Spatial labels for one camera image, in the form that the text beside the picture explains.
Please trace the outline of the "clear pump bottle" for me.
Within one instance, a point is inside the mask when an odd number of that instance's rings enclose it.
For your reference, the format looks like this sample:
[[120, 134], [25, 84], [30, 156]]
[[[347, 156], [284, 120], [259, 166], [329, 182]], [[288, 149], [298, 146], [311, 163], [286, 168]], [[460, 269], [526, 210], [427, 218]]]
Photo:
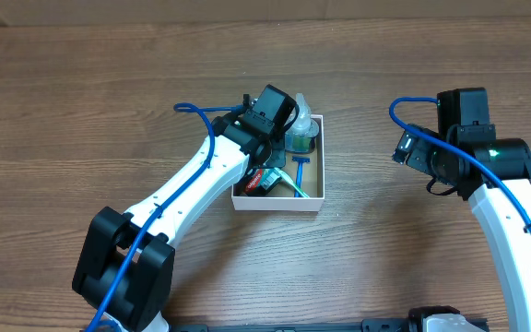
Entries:
[[308, 154], [315, 148], [315, 139], [320, 129], [312, 118], [311, 107], [302, 93], [296, 94], [296, 102], [299, 110], [291, 115], [298, 115], [298, 118], [285, 133], [285, 149], [291, 153]]

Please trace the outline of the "blue razor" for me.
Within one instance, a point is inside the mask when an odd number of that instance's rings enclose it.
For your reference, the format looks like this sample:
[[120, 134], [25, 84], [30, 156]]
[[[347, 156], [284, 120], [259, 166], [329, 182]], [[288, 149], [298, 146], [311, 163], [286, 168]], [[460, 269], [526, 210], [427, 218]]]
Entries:
[[301, 189], [301, 182], [303, 176], [303, 166], [310, 162], [310, 159], [307, 157], [293, 156], [292, 160], [297, 163], [297, 172], [296, 172], [296, 181], [295, 184], [299, 189]]

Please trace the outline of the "green white soap packet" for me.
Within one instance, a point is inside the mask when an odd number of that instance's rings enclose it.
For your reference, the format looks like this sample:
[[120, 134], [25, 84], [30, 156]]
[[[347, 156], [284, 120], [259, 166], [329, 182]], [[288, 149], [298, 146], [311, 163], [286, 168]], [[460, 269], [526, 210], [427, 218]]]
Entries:
[[265, 191], [265, 194], [267, 195], [277, 186], [277, 184], [281, 180], [281, 175], [274, 168], [264, 169], [260, 181], [260, 187]]

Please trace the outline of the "green white toothbrush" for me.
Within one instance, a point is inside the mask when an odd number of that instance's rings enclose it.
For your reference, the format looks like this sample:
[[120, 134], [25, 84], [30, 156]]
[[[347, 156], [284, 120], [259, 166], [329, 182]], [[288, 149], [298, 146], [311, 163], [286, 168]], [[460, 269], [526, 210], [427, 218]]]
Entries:
[[274, 172], [286, 183], [288, 184], [298, 197], [309, 198], [310, 196], [306, 194], [295, 182], [294, 180], [284, 171], [279, 168], [274, 168]]

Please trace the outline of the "teal toothpaste tube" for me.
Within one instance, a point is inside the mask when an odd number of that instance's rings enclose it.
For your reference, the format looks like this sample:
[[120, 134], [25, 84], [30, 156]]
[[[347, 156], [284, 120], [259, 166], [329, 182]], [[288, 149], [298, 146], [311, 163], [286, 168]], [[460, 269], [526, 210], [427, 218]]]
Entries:
[[264, 188], [261, 186], [263, 175], [263, 169], [256, 169], [244, 186], [243, 192], [248, 196], [262, 196], [264, 194]]

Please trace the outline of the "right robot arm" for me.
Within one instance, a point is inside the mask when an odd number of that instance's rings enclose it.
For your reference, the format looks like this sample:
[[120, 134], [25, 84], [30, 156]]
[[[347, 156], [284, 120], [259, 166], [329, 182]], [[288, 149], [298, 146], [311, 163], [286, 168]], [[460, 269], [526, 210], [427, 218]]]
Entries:
[[395, 162], [423, 172], [468, 202], [495, 264], [512, 331], [531, 331], [531, 150], [496, 137], [484, 88], [446, 90], [426, 99], [438, 129], [395, 123], [404, 133]]

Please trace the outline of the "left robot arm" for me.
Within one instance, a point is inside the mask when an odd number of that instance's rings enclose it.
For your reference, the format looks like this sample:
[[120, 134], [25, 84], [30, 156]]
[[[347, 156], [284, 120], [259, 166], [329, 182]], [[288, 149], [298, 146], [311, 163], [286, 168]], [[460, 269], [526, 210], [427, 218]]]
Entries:
[[228, 188], [266, 165], [273, 143], [296, 121], [300, 107], [272, 85], [253, 100], [210, 110], [181, 102], [207, 129], [201, 148], [170, 180], [141, 202], [118, 212], [104, 207], [92, 219], [72, 281], [96, 313], [89, 331], [167, 330], [160, 313], [171, 292], [175, 251], [204, 211]]

